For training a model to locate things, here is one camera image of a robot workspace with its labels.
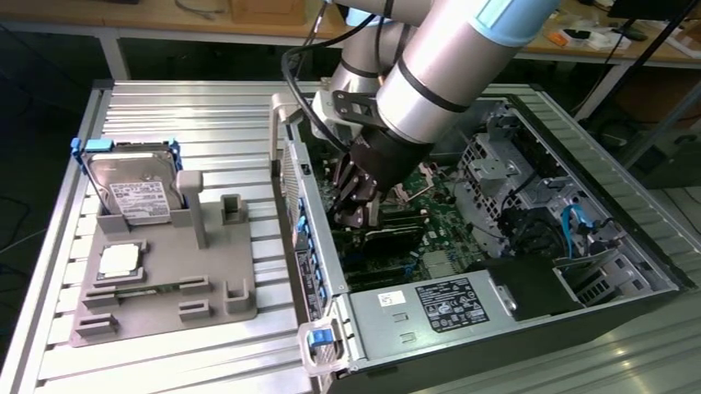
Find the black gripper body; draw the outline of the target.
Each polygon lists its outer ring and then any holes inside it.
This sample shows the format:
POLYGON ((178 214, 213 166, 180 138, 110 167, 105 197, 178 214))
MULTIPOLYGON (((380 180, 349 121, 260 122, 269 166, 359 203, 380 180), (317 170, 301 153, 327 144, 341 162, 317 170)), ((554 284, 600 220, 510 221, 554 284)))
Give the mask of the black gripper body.
POLYGON ((379 192, 399 184, 428 156, 432 144, 417 144, 400 138, 391 130, 363 127, 349 147, 355 166, 376 181, 379 192))

